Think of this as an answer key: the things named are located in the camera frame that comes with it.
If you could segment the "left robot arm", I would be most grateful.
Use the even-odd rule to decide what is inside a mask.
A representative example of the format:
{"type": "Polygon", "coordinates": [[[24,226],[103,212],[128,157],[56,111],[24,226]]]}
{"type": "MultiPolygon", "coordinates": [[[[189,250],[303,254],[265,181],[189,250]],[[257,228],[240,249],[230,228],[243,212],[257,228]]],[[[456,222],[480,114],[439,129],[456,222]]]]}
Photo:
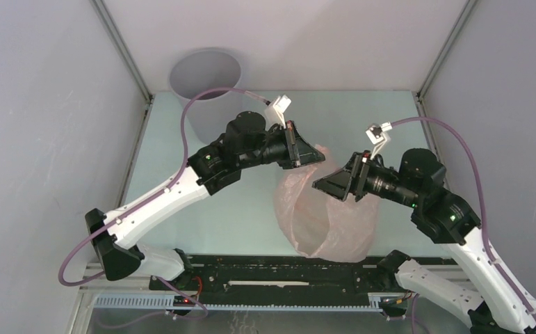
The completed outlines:
{"type": "Polygon", "coordinates": [[[237,182],[242,170],[276,163],[284,170],[325,160],[325,155],[301,137],[293,121],[266,126],[259,113],[244,111],[224,133],[190,156],[184,168],[138,199],[109,212],[93,209],[85,215],[96,236],[92,246],[109,281],[134,273],[158,276],[175,289],[186,289],[193,272],[182,250],[159,250],[138,241],[179,210],[237,182]]]}

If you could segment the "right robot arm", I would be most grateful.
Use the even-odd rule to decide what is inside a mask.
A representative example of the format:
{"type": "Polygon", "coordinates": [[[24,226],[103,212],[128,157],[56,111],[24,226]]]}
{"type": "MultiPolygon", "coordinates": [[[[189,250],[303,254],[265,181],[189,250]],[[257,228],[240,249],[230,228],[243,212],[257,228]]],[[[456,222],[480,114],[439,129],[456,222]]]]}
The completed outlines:
{"type": "Polygon", "coordinates": [[[313,186],[337,200],[374,195],[411,207],[417,229],[448,251],[473,284],[472,289],[461,287],[395,250],[378,264],[381,288],[415,292],[472,333],[536,333],[536,299],[518,280],[503,277],[503,264],[490,260],[480,219],[466,200],[444,187],[445,174],[445,166],[424,148],[406,151],[399,169],[380,165],[369,152],[356,152],[343,168],[313,186]]]}

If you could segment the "pink plastic trash bag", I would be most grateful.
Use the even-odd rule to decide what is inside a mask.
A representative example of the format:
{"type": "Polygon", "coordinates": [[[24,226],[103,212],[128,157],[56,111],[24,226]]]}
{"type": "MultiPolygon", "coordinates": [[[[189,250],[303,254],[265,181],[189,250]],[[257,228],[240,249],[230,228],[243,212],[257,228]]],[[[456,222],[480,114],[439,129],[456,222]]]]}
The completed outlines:
{"type": "Polygon", "coordinates": [[[337,200],[312,187],[313,181],[339,169],[327,147],[316,148],[325,161],[284,172],[273,206],[280,230],[294,250],[306,258],[360,262],[374,244],[380,199],[353,195],[337,200]]]}

